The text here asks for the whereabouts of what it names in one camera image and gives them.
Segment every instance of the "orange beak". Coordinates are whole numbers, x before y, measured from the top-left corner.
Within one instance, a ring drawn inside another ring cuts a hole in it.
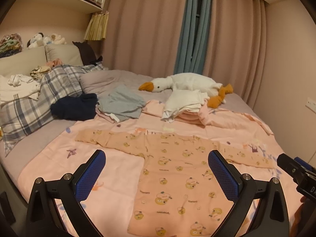
[[[154,84],[152,82],[143,83],[139,88],[140,91],[152,92],[154,90]]]

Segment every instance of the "white switch plate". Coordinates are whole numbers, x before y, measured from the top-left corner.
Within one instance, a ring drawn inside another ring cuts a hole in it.
[[[308,107],[309,109],[311,109],[312,111],[316,113],[316,101],[312,100],[309,97],[307,98],[306,107]]]

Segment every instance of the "beige wall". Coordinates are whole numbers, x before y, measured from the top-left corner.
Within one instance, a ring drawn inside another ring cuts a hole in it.
[[[316,150],[316,25],[299,0],[267,5],[267,49],[254,111],[289,156],[309,161]],[[316,166],[316,157],[312,164]]]
[[[0,39],[18,32],[26,47],[36,33],[52,33],[65,37],[67,43],[82,42],[90,15],[50,4],[17,0],[0,25]]]

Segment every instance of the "blue curtain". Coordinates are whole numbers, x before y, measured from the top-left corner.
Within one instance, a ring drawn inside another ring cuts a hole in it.
[[[203,72],[210,29],[211,0],[202,0],[196,31],[197,1],[186,0],[174,74]]]

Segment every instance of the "silver screw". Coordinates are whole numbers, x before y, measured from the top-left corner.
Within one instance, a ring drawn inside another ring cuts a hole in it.
[[[70,173],[64,174],[65,180],[69,180],[71,177],[72,177],[72,174],[70,174]]]
[[[250,180],[251,179],[251,176],[249,174],[243,174],[242,177],[245,179],[245,180]]]
[[[272,178],[272,181],[273,181],[274,183],[279,183],[279,182],[280,182],[279,179],[276,178],[276,177]]]
[[[41,182],[42,182],[42,178],[41,177],[36,178],[35,183],[41,183]]]

